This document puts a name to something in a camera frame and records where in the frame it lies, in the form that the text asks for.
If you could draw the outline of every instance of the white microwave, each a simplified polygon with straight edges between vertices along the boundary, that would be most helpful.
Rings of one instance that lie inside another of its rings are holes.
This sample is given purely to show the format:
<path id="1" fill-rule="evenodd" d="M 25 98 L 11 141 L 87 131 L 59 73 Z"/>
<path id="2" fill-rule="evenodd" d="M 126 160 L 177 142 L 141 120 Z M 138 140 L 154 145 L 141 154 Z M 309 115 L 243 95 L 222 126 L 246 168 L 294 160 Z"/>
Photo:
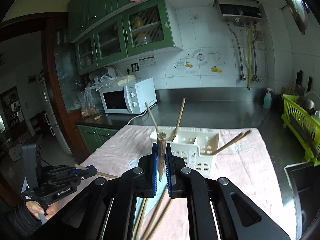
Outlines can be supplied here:
<path id="1" fill-rule="evenodd" d="M 145 102 L 151 106 L 157 101 L 153 78 L 100 89 L 100 96 L 104 111 L 113 114 L 141 114 Z"/>

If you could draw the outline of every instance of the soap dispenser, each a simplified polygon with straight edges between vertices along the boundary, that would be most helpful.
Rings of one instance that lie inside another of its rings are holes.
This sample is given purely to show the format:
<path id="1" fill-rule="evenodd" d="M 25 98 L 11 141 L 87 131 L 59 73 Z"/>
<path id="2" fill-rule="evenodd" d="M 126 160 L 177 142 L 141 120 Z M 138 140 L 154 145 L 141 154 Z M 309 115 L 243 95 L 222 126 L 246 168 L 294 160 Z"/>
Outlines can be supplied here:
<path id="1" fill-rule="evenodd" d="M 270 109 L 271 107 L 271 94 L 270 91 L 272 90 L 271 88 L 267 88 L 268 92 L 266 93 L 266 95 L 264 96 L 264 101 L 263 101 L 263 107 L 266 109 Z"/>

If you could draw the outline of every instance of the glass cabinet door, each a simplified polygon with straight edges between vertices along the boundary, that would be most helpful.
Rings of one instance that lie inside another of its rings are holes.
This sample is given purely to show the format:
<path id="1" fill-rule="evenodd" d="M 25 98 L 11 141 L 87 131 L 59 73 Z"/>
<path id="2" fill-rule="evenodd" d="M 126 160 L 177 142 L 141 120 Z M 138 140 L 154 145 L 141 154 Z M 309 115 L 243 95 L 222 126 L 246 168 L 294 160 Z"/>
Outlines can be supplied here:
<path id="1" fill-rule="evenodd" d="M 173 46 L 164 0 L 150 0 L 123 12 L 128 56 Z"/>
<path id="2" fill-rule="evenodd" d="M 117 15 L 94 30 L 98 66 L 127 57 L 121 15 Z"/>
<path id="3" fill-rule="evenodd" d="M 64 30 L 55 31 L 54 57 L 64 105 L 68 113 L 81 107 L 78 93 L 85 89 L 84 77 L 79 74 L 76 47 L 68 43 Z"/>
<path id="4" fill-rule="evenodd" d="M 93 33 L 90 32 L 76 42 L 79 73 L 89 73 L 97 68 Z"/>

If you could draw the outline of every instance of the sleeve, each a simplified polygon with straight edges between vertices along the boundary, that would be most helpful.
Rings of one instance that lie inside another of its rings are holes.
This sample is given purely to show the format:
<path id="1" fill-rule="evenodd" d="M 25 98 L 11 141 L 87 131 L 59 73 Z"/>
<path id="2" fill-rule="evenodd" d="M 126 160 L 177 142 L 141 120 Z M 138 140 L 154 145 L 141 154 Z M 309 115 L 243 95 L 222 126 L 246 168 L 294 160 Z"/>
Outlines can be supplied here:
<path id="1" fill-rule="evenodd" d="M 40 226 L 42 226 L 41 221 L 32 216 L 25 203 L 19 204 L 4 216 L 16 234 L 23 239 L 29 238 Z"/>

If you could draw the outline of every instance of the green dish rack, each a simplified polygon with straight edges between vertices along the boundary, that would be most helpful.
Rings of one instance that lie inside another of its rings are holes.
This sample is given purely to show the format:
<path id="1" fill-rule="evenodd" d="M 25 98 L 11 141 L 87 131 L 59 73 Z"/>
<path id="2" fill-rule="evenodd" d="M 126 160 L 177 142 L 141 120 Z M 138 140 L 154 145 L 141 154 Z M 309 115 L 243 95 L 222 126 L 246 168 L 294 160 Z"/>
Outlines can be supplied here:
<path id="1" fill-rule="evenodd" d="M 320 161 L 313 155 L 309 145 L 302 139 L 300 134 L 290 123 L 290 115 L 292 115 L 311 135 L 317 151 L 320 151 L 320 123 L 310 116 L 306 110 L 297 105 L 299 96 L 282 95 L 284 99 L 284 114 L 281 118 L 284 121 L 283 127 L 288 126 L 290 130 L 297 137 L 303 148 L 305 149 L 304 158 L 307 162 L 313 161 L 315 166 L 320 165 Z"/>

